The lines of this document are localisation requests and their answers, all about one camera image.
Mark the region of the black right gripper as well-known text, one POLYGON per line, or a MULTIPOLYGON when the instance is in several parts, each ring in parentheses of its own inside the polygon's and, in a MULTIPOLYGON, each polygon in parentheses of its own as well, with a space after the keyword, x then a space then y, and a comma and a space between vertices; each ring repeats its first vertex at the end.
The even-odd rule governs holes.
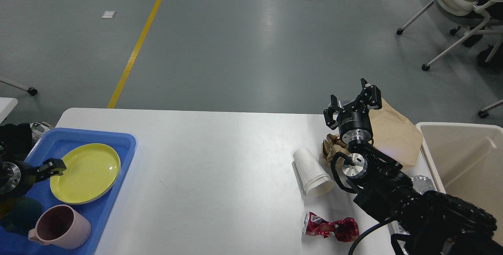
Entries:
POLYGON ((347 145, 356 140, 371 142, 373 130, 369 111, 382 109, 380 89, 370 85, 365 78, 360 82, 362 90, 351 103, 350 110, 345 110, 338 104, 338 98, 330 95, 330 104, 323 111, 325 125, 331 130, 338 128, 340 140, 347 145))

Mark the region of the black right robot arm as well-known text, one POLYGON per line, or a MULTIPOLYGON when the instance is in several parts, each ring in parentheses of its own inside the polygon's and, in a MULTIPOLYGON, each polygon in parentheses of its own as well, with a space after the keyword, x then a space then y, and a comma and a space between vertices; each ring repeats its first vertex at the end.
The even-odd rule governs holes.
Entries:
POLYGON ((377 224, 352 243, 352 255, 370 233, 394 221, 406 234, 391 234, 396 255, 501 255, 494 239, 494 216, 450 194, 429 190, 419 193, 402 164, 373 145, 370 110, 382 108, 381 91, 366 79, 354 99, 340 106, 335 95, 323 111, 325 124, 338 129, 348 154, 337 152, 330 169, 338 187, 354 194, 354 203, 377 224))

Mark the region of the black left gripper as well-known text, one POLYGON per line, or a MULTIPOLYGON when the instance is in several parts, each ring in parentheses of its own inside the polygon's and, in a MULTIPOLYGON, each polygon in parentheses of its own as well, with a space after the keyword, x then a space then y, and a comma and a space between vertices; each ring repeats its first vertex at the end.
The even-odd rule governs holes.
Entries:
POLYGON ((36 183, 36 180, 46 180, 53 176, 62 176, 67 169, 63 160, 49 158, 39 167, 25 162, 1 162, 0 199, 22 196, 36 183))

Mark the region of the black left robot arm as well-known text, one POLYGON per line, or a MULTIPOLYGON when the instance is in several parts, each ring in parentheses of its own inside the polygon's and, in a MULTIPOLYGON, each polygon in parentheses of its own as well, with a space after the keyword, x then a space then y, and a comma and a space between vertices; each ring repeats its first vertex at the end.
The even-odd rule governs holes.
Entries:
POLYGON ((49 157, 36 165, 27 160, 5 160, 1 156, 1 203, 36 196, 42 183, 50 185, 52 179, 66 176, 68 166, 62 158, 49 157))

